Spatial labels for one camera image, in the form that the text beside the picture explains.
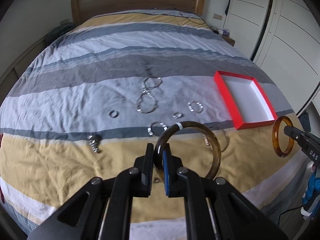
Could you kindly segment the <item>wooden headboard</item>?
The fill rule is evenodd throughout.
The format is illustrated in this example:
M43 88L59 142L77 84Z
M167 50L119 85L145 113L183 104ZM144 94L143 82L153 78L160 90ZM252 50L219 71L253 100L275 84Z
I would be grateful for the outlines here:
M205 0L71 0L73 23L78 26L93 16L124 10L181 10L202 15Z

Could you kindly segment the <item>wall switch plate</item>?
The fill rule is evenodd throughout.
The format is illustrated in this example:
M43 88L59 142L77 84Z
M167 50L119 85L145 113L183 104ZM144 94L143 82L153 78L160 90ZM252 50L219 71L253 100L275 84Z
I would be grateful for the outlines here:
M214 18L214 19L217 19L217 20L222 20L222 16L221 16L221 15L218 15L218 14L214 14L214 15L213 15L213 18Z

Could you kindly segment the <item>tissue box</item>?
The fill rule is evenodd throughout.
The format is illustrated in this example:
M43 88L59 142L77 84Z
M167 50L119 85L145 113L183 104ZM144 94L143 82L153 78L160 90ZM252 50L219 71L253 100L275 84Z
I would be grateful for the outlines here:
M229 36L230 32L228 29L218 29L218 33L223 36Z

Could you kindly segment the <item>wooden nightstand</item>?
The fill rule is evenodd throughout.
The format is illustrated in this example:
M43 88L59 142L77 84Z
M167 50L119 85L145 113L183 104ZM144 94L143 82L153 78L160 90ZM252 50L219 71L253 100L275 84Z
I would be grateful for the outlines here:
M222 35L221 36L228 44L230 44L231 46L235 45L235 40L230 38L229 36L226 35Z

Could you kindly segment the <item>dark brown bangle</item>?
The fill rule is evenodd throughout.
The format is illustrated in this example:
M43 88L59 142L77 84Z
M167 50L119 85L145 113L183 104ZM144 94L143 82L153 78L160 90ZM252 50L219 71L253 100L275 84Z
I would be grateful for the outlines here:
M167 128L159 137L157 140L153 157L153 164L156 169L156 172L160 178L161 181L164 181L164 165L163 165L163 152L165 149L165 146L168 142L168 140L178 131L183 130L185 128L191 128L196 129L199 132L201 132L209 142L209 145L211 147L213 160L211 167L205 176L207 179L214 179L214 177L217 175L217 172L219 170L220 164L221 164L221 147L217 140L217 137L215 134L205 125L195 122L195 121L182 121L177 122Z

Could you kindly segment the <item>red jewelry box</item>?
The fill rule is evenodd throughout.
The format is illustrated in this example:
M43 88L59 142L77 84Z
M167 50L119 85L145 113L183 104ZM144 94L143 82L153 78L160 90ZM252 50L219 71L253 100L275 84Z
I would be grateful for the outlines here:
M213 80L235 129L272 125L278 118L268 96L254 77L218 70Z

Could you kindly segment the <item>striped bed duvet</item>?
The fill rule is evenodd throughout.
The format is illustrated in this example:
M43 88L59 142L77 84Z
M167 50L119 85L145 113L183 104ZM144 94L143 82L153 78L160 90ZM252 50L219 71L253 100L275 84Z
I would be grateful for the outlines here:
M42 51L1 104L1 206L31 233L91 178L131 167L166 127L223 128L225 177L270 220L298 205L306 158L272 147L272 128L235 129L216 71L254 77L278 116L300 122L272 79L200 16L131 10L95 16Z

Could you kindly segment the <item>white wardrobe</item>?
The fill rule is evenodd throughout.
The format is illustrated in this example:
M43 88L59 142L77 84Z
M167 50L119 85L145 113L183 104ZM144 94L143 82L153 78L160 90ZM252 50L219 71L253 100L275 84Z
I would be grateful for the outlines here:
M319 25L303 0L230 0L223 27L296 113L319 98Z

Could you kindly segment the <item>dark green cloth pile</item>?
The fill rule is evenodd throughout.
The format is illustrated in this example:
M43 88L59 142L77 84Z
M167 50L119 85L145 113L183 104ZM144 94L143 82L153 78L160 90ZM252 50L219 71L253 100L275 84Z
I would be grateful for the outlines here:
M60 25L58 27L55 27L52 31L50 31L44 38L46 45L51 45L55 40L57 40L62 35L65 35L69 31L73 30L75 28L74 23L65 23L63 25Z

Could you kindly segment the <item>thin silver bangle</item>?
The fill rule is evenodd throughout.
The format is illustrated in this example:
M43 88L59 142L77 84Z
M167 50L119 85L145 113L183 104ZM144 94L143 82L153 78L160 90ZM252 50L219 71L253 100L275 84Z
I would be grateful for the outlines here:
M228 133L223 128L219 128L218 126L210 126L209 129L212 132L218 132L218 134L223 135L224 138L220 142L220 148L222 153L225 152L230 144L230 137Z

